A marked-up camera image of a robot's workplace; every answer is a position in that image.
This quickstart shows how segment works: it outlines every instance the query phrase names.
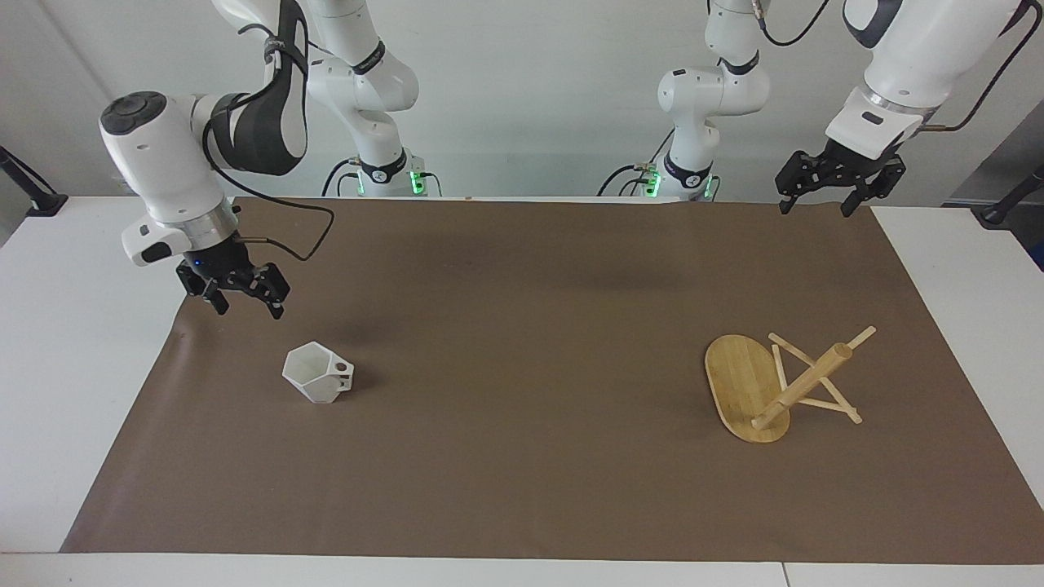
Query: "white mug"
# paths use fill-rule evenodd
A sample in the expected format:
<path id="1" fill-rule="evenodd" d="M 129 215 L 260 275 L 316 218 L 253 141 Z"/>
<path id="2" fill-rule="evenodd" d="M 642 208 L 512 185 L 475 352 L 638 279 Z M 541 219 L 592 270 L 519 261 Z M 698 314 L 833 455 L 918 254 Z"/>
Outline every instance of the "white mug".
<path id="1" fill-rule="evenodd" d="M 283 378 L 312 403 L 330 403 L 352 389 L 355 366 L 311 342 L 286 354 Z"/>

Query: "wooden stand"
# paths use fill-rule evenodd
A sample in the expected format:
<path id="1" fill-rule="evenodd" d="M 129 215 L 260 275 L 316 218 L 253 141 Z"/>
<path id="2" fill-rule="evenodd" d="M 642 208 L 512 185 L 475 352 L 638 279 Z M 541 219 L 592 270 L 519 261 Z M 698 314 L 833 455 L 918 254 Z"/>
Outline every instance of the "wooden stand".
<path id="1" fill-rule="evenodd" d="M 861 423 L 855 407 L 828 377 L 876 331 L 871 326 L 850 343 L 832 346 L 815 360 L 775 333 L 768 335 L 774 343 L 772 354 L 758 342 L 738 334 L 714 341 L 707 349 L 705 365 L 721 422 L 733 435 L 753 443 L 782 438 L 790 427 L 789 409 L 796 403 L 840 412 L 852 422 Z M 809 366 L 789 384 L 783 371 L 781 348 Z M 820 384 L 836 403 L 805 397 Z"/>

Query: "tabletop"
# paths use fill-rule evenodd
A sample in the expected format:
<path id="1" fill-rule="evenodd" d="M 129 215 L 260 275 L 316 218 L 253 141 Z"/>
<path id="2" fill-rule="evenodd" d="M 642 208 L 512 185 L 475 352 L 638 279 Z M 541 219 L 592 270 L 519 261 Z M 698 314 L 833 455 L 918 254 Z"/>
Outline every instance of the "tabletop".
<path id="1" fill-rule="evenodd" d="M 1010 233 L 982 230 L 966 210 L 874 212 L 1044 503 L 1044 453 L 1037 449 L 1044 441 L 1037 423 L 1044 414 L 1044 275 Z M 76 197 L 54 218 L 27 219 L 0 249 L 4 585 L 1044 584 L 1044 566 L 53 554 L 184 298 L 174 260 L 139 268 L 123 255 L 120 232 L 142 213 L 135 197 Z"/>

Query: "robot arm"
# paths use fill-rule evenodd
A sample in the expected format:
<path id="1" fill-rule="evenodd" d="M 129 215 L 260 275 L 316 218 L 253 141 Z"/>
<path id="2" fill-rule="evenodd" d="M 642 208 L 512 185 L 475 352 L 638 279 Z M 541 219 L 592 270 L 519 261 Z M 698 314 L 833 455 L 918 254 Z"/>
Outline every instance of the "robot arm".
<path id="1" fill-rule="evenodd" d="M 761 2 L 767 7 L 768 2 Z M 707 47 L 718 55 L 716 67 L 682 68 L 660 81 L 660 108 L 674 120 L 674 140 L 656 161 L 659 193 L 687 199 L 703 197 L 719 135 L 708 118 L 742 116 L 764 108 L 769 80 L 758 67 L 762 42 L 751 0 L 712 0 Z"/>
<path id="2" fill-rule="evenodd" d="M 335 55 L 312 63 L 308 93 L 348 126 L 366 195 L 414 195 L 423 161 L 403 147 L 386 113 L 409 110 L 420 86 L 377 37 L 365 0 L 309 0 L 314 24 Z"/>
<path id="3" fill-rule="evenodd" d="M 265 39 L 265 85 L 257 93 L 165 96 L 136 92 L 110 104 L 99 124 L 105 146 L 147 214 L 122 236 L 127 256 L 145 265 L 175 255 L 190 296 L 218 313 L 221 290 L 243 291 L 283 313 L 289 285 L 279 268 L 255 266 L 239 240 L 238 219 L 200 148 L 215 164 L 284 174 L 305 155 L 304 98 L 308 31 L 294 0 L 213 0 L 238 28 Z"/>
<path id="4" fill-rule="evenodd" d="M 1021 4 L 1023 0 L 846 0 L 846 25 L 874 58 L 862 84 L 827 127 L 824 151 L 817 157 L 794 152 L 777 175 L 783 213 L 799 196 L 827 186 L 855 187 L 841 205 L 846 216 L 862 202 L 887 196 L 906 171 L 899 147 L 924 127 L 960 75 L 1011 27 Z"/>

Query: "brown mat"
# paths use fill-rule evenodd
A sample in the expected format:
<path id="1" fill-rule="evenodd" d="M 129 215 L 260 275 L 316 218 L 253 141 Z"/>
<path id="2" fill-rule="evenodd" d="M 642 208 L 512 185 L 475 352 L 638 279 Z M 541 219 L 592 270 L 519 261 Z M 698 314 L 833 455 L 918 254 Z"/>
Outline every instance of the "brown mat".
<path id="1" fill-rule="evenodd" d="M 312 262 L 254 250 L 284 320 L 186 301 L 63 551 L 1044 563 L 1044 513 L 869 211 L 332 205 Z M 321 228 L 243 208 L 251 235 Z M 818 354 L 870 324 L 833 377 L 864 424 L 799 406 L 756 446 L 718 421 L 717 336 Z M 312 339 L 357 367 L 331 405 L 280 377 Z"/>

